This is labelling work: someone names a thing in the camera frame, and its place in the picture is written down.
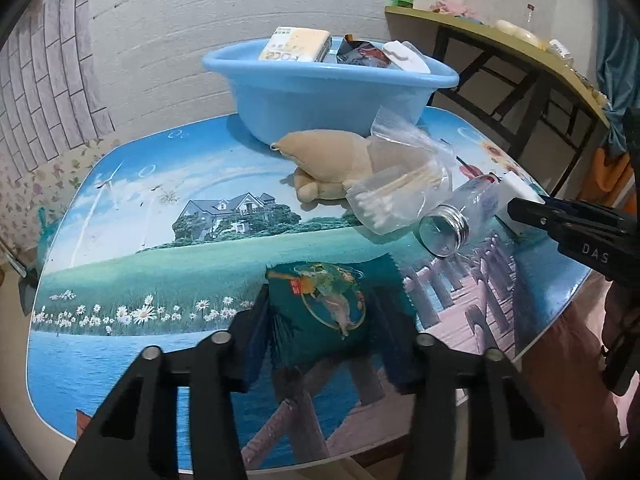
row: wind turbine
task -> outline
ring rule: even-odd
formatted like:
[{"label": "wind turbine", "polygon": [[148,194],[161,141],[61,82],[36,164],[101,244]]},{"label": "wind turbine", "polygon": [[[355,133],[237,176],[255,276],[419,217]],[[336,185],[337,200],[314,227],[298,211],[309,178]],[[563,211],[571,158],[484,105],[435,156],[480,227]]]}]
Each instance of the wind turbine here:
[{"label": "wind turbine", "polygon": [[111,176],[109,178],[103,180],[100,184],[96,186],[96,188],[98,189],[98,194],[95,196],[94,203],[91,204],[91,209],[89,209],[87,216],[84,218],[84,223],[82,224],[82,228],[80,229],[80,235],[78,237],[78,241],[76,242],[76,247],[74,248],[74,252],[71,254],[71,261],[69,261],[69,268],[76,266],[76,256],[78,256],[80,245],[82,245],[82,240],[84,239],[84,232],[86,231],[86,228],[89,225],[89,222],[91,221],[91,217],[94,215],[95,208],[98,205],[98,201],[100,200],[100,197],[102,196],[102,192],[106,187],[109,189],[109,194],[111,195],[111,200],[113,200],[113,205],[115,206],[116,210],[118,209],[118,203],[116,202],[116,197],[113,193],[113,184],[111,183],[111,181],[113,180],[113,177],[115,176],[115,174],[118,172],[118,170],[123,164],[124,164],[124,160],[118,165],[118,167],[115,170],[113,170],[113,173],[111,173]]}]

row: glass jar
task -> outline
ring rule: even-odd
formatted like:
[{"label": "glass jar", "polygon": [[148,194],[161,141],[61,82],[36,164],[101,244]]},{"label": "glass jar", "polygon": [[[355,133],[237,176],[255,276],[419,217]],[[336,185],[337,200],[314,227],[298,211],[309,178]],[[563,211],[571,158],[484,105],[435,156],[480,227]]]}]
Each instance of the glass jar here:
[{"label": "glass jar", "polygon": [[498,207],[498,178],[477,176],[420,220],[417,236],[434,256],[451,256],[482,231]]}]

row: green container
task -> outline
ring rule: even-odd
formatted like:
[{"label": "green container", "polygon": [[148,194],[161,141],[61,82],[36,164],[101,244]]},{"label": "green container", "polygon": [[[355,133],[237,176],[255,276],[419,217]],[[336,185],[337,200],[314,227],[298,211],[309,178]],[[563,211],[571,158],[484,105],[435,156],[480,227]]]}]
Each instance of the green container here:
[{"label": "green container", "polygon": [[396,7],[406,7],[407,9],[414,8],[413,0],[393,0],[393,5]]}]

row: white wall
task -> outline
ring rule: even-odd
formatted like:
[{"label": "white wall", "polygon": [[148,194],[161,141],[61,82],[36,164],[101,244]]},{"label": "white wall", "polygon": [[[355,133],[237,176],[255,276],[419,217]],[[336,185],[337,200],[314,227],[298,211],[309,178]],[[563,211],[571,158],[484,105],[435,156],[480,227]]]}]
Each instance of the white wall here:
[{"label": "white wall", "polygon": [[595,83],[597,0],[557,0],[551,35],[574,56],[574,68]]},{"label": "white wall", "polygon": [[[226,83],[204,72],[217,46],[270,36],[278,25],[386,39],[389,0],[90,0],[101,93],[123,140],[234,110]],[[435,0],[415,0],[427,8]],[[536,6],[542,34],[556,0],[467,0],[489,22],[521,23]]]}]

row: plush toy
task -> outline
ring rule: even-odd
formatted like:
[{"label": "plush toy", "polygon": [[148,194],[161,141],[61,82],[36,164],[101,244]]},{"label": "plush toy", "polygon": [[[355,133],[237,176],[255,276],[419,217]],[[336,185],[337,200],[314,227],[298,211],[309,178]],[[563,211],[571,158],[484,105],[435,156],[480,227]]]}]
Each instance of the plush toy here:
[{"label": "plush toy", "polygon": [[340,130],[293,132],[271,149],[296,163],[293,175],[300,202],[344,198],[357,181],[373,174],[370,140]]}]

